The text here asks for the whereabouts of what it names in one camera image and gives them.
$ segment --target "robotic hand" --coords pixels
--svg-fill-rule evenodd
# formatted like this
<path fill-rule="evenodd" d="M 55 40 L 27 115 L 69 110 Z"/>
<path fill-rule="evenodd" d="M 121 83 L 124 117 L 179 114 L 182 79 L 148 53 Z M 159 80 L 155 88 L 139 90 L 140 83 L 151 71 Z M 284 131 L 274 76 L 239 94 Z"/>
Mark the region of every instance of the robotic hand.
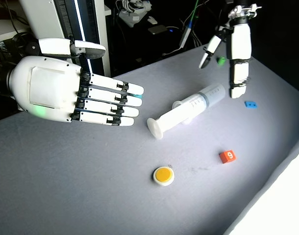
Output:
<path fill-rule="evenodd" d="M 57 50 L 46 50 L 42 40 L 42 54 L 70 55 L 85 51 L 87 58 L 98 58 L 105 53 L 101 45 L 78 41 L 72 46 L 68 39 L 46 39 L 56 41 L 56 45 L 65 41 L 63 48 L 55 46 Z M 16 66 L 0 64 L 0 94 L 13 96 L 23 110 L 48 120 L 131 126 L 133 117 L 139 114 L 131 106 L 142 104 L 138 96 L 143 92 L 141 86 L 85 72 L 81 66 L 56 58 L 27 56 Z"/>
<path fill-rule="evenodd" d="M 256 10 L 259 8 L 261 7 L 256 4 L 252 4 L 250 7 L 245 7 L 244 4 L 237 5 L 228 15 L 230 27 L 227 25 L 221 27 L 221 30 L 213 36 L 207 48 L 204 48 L 205 54 L 199 64 L 200 69 L 204 68 L 221 41 L 225 40 L 227 36 L 231 36 L 231 98 L 239 98 L 246 92 L 252 50 L 248 21 L 257 15 Z"/>

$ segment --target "white robotic hand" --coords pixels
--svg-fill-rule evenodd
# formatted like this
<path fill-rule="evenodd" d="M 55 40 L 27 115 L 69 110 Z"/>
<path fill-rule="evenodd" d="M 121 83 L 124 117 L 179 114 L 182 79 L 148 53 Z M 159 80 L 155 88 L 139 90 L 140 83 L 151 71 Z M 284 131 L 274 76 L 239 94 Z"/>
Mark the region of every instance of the white robotic hand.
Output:
<path fill-rule="evenodd" d="M 143 92 L 141 86 L 55 58 L 27 56 L 15 68 L 0 64 L 0 94 L 14 96 L 26 112 L 48 120 L 131 126 L 139 114 L 131 106 L 142 104 Z"/>

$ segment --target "orange cube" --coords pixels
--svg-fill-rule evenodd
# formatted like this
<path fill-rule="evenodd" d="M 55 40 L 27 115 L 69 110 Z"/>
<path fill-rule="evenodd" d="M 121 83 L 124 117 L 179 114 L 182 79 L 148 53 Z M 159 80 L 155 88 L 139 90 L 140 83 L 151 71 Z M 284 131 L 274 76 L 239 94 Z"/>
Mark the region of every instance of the orange cube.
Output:
<path fill-rule="evenodd" d="M 225 151 L 221 153 L 219 156 L 223 163 L 229 163 L 236 160 L 236 156 L 234 155 L 234 152 L 232 150 Z"/>

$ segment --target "gray table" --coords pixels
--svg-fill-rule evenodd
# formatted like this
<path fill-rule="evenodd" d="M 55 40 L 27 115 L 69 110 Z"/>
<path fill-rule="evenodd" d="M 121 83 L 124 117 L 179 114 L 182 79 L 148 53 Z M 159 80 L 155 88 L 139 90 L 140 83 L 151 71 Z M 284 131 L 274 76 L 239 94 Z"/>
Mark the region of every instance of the gray table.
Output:
<path fill-rule="evenodd" d="M 299 139 L 299 92 L 252 60 L 251 82 L 156 140 L 158 118 L 228 67 L 199 70 L 197 48 L 119 77 L 145 88 L 132 127 L 59 123 L 20 113 L 0 121 L 0 235 L 221 234 Z M 217 55 L 224 55 L 220 48 Z M 256 110 L 245 100 L 256 101 Z M 232 149 L 237 160 L 222 164 Z M 175 181 L 155 184 L 171 165 Z"/>

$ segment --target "large plastic syringe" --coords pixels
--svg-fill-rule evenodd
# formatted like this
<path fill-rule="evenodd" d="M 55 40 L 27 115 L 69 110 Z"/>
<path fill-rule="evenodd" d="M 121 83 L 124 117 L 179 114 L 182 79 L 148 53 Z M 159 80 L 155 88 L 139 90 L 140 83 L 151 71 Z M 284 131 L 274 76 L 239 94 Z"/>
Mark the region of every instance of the large plastic syringe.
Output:
<path fill-rule="evenodd" d="M 148 119 L 150 132 L 157 138 L 163 138 L 165 131 L 179 123 L 188 124 L 194 117 L 213 106 L 225 97 L 225 89 L 221 84 L 213 84 L 189 96 L 182 101 L 176 101 L 173 109 L 159 119 Z"/>

